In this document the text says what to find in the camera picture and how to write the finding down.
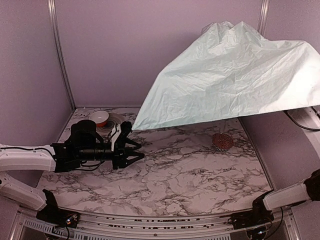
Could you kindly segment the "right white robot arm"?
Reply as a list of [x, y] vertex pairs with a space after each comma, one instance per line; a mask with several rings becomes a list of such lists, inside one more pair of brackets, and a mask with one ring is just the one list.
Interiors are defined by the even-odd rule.
[[232, 213], [228, 223], [235, 230], [258, 228], [274, 221], [273, 212], [320, 199], [320, 108], [311, 106], [242, 117], [249, 139], [271, 183], [250, 210]]

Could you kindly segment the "mint green folding umbrella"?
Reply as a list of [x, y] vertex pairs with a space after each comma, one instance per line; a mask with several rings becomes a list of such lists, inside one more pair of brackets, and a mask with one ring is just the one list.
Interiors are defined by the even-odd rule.
[[208, 25], [157, 75], [133, 124], [151, 130], [317, 106], [320, 55], [250, 25]]

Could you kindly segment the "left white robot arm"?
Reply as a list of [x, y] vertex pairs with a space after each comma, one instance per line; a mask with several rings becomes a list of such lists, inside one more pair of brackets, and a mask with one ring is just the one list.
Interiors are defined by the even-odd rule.
[[0, 193], [36, 210], [36, 218], [58, 228], [76, 228], [80, 213], [61, 209], [54, 194], [36, 189], [8, 175], [8, 171], [36, 170], [53, 173], [92, 172], [110, 161], [114, 170], [124, 169], [143, 159], [141, 144], [128, 138], [132, 124], [114, 125], [107, 139], [98, 132], [96, 123], [85, 119], [73, 124], [63, 143], [44, 146], [0, 146]]

